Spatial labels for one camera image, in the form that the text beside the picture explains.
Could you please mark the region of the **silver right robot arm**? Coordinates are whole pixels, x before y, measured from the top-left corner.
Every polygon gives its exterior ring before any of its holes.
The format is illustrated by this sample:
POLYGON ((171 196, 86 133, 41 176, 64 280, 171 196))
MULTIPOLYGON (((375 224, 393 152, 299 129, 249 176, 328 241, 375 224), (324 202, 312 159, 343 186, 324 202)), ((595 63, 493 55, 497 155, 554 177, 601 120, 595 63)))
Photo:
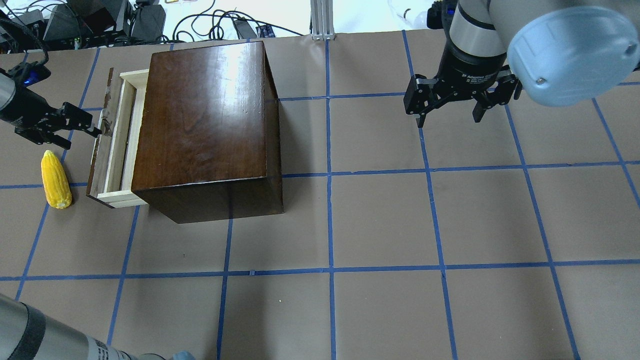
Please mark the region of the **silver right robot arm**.
POLYGON ((436 75, 412 75, 403 96, 419 128, 457 101, 475 101, 476 123, 521 92, 572 106, 639 70, 637 0, 436 0, 426 25, 446 43, 436 75))

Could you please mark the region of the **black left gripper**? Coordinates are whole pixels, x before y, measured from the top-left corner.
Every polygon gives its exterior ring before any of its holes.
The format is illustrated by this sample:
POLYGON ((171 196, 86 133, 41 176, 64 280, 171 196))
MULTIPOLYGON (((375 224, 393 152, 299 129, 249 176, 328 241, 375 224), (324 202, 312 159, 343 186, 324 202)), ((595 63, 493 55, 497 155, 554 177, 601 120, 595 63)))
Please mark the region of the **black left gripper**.
POLYGON ((70 102, 57 109, 42 96, 18 85, 2 85, 0 89, 0 117, 14 127, 14 132, 35 144, 52 144, 70 150, 72 142, 61 137, 57 130, 80 130, 96 138, 102 130, 93 123, 93 116, 70 102))

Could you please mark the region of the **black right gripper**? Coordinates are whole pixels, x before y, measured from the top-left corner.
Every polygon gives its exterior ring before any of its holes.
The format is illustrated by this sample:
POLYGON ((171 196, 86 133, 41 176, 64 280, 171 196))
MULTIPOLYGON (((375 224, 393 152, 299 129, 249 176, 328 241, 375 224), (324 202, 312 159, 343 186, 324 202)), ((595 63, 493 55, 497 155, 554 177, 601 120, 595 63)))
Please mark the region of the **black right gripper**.
POLYGON ((438 96, 468 92, 477 101, 472 116, 480 123, 487 110, 505 106, 510 100, 519 100, 523 84, 511 70, 501 70, 506 53, 482 57, 468 54, 451 39, 445 43, 435 78, 412 75, 403 96, 404 111, 414 116, 418 129, 425 125, 426 114, 434 109, 438 96), (493 91, 488 89, 496 82, 493 91))

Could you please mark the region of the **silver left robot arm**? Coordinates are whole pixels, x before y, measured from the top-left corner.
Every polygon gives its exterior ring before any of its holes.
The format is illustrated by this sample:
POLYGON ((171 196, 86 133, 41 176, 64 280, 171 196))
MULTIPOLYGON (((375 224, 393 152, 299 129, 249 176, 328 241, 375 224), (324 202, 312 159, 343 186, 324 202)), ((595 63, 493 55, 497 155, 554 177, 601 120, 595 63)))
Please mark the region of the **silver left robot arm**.
MULTIPOLYGON (((100 134, 86 111, 65 102, 51 107, 22 82, 2 78, 1 119, 27 139, 58 145, 66 150, 69 140, 57 130, 82 130, 92 137, 100 134)), ((1 358, 3 360, 133 360, 134 355, 72 328, 35 307, 1 296, 1 358)))

